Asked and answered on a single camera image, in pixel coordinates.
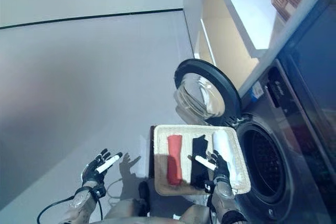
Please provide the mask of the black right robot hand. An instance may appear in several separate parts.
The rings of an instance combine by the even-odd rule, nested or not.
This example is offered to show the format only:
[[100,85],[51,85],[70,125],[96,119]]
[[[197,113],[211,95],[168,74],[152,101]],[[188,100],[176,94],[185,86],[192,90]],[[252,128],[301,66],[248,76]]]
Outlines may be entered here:
[[199,155],[194,156],[194,159],[207,169],[214,172],[214,180],[222,178],[227,183],[230,182],[228,164],[217,150],[213,150],[213,153],[211,153],[211,159],[203,158]]

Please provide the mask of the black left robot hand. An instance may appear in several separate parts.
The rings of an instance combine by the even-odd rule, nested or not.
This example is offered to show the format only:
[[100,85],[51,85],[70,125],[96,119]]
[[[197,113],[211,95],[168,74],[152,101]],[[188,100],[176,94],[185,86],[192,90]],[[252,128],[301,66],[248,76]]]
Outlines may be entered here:
[[104,177],[110,167],[118,161],[123,154],[121,152],[111,155],[107,148],[103,149],[81,173],[82,185],[88,182],[95,182],[98,185],[104,183]]

